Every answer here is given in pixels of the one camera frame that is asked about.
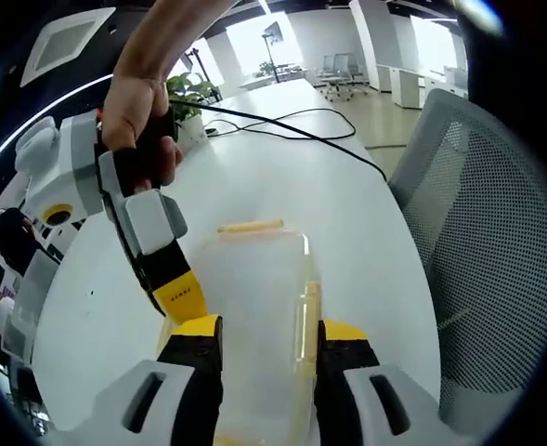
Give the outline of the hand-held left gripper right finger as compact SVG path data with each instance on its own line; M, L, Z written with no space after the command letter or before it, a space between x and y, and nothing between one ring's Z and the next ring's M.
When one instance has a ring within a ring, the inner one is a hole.
M319 322L314 402L322 445L440 443L435 399L342 322Z

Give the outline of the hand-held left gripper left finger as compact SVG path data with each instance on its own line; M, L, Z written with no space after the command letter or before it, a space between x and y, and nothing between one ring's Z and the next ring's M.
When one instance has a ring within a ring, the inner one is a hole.
M142 361L97 397L96 445L211 445L223 398L223 320L185 321L156 361Z

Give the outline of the person's right hand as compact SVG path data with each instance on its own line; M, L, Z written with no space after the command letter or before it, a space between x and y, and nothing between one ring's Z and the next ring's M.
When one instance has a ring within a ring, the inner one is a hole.
M169 107L165 82L115 74L105 99L102 113L102 141L111 151L133 149L151 118L162 117ZM170 136L153 144L147 156L147 167L134 173L133 191L151 188L157 181L170 185L182 153Z

